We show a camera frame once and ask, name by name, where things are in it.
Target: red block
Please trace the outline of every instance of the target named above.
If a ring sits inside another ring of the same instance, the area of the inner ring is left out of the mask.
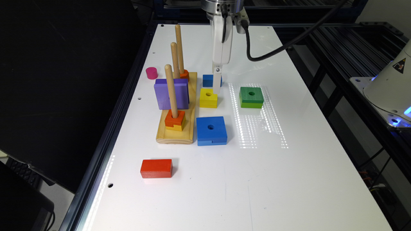
[[[170,178],[173,172],[171,160],[143,160],[141,176],[143,178]]]
[[[174,125],[183,126],[182,121],[184,120],[184,117],[186,116],[186,112],[179,110],[178,113],[179,113],[179,116],[174,119],[173,114],[171,113],[171,110],[168,110],[167,116],[164,119],[166,126],[170,126],[170,127],[173,127]]]

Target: yellow square block with hole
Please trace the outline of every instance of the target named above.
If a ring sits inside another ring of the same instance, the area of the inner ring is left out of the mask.
[[[180,125],[173,125],[172,127],[166,126],[166,129],[182,132],[182,130],[184,129],[185,123],[186,123],[186,117],[182,119],[181,126]]]
[[[212,89],[200,90],[200,107],[217,108],[218,95],[213,94]]]

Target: green block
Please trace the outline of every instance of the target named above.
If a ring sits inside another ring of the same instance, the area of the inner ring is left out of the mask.
[[[262,108],[262,103],[241,103],[242,108]]]
[[[241,103],[264,103],[263,92],[259,87],[241,87]]]

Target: blue square block with hole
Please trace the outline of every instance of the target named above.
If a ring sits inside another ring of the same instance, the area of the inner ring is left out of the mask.
[[[197,141],[199,146],[227,144],[224,117],[198,117]]]
[[[223,77],[221,77],[220,87],[223,85]],[[203,87],[213,87],[213,75],[203,74]]]

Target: red rectangular block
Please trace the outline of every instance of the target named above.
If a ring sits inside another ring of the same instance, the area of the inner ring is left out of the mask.
[[[173,163],[166,160],[143,160],[141,176],[143,178],[170,178],[173,172]]]

